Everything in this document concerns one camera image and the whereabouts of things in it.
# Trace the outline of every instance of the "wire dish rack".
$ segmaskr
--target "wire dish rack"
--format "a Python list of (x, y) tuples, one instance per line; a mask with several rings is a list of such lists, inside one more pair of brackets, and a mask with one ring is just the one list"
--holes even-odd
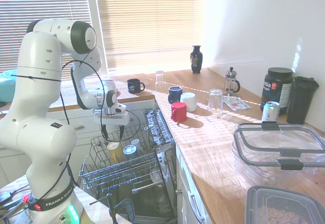
[[(146, 126), (143, 123), (126, 127), (121, 139), (120, 131), (109, 133), (108, 141), (103, 137), (93, 138), (89, 155), (85, 158), (79, 174), (83, 178), (83, 184), (96, 194), (113, 190), (123, 184), (133, 184), (133, 194), (163, 184), (157, 155), (146, 133)], [(116, 164), (109, 156), (109, 141), (118, 141), (124, 148), (130, 145), (133, 139), (140, 140), (142, 156)]]

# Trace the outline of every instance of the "glass tumbler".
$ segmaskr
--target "glass tumbler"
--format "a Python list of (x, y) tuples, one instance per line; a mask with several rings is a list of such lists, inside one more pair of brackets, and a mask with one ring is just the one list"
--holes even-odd
[(157, 71), (156, 72), (156, 86), (157, 87), (165, 87), (165, 73), (164, 71)]
[(217, 111), (217, 113), (221, 113), (223, 111), (222, 103), (222, 90), (217, 88), (210, 90), (208, 110)]

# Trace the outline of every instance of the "window blinds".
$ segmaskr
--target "window blinds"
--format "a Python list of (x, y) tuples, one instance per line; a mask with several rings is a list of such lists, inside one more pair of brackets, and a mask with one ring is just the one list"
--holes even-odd
[(97, 0), (113, 74), (190, 69), (201, 44), (202, 0)]
[[(28, 24), (48, 18), (91, 24), (88, 0), (0, 0), (0, 73), (17, 67), (20, 44)], [(63, 64), (69, 60), (72, 60), (69, 55), (62, 56)], [(70, 67), (65, 67), (62, 80), (71, 79)]]

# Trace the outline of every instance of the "red mug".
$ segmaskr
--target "red mug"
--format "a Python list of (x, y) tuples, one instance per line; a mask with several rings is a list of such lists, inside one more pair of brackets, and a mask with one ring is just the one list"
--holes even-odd
[(174, 102), (172, 104), (172, 117), (175, 122), (183, 122), (187, 120), (186, 104), (184, 102)]

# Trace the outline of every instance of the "food storage container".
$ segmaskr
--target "food storage container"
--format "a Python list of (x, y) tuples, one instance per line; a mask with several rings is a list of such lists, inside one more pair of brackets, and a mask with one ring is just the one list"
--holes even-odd
[(288, 187), (325, 167), (325, 141), (306, 125), (244, 123), (234, 139), (235, 168), (251, 184)]
[(253, 186), (247, 192), (245, 224), (324, 224), (325, 210), (312, 197), (283, 188)]

